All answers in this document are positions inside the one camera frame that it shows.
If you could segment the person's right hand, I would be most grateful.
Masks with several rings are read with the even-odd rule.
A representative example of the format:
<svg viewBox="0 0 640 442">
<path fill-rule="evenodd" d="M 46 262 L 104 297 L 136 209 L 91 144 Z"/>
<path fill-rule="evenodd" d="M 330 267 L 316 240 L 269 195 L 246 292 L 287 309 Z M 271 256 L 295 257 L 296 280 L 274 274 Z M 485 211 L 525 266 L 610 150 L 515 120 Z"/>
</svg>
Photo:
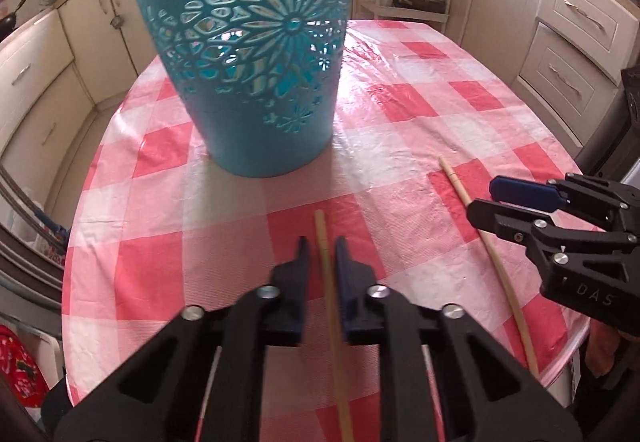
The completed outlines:
<svg viewBox="0 0 640 442">
<path fill-rule="evenodd" d="M 619 346 L 620 333 L 617 329 L 596 320 L 590 322 L 585 363 L 593 376 L 600 378 L 612 370 Z"/>
</svg>

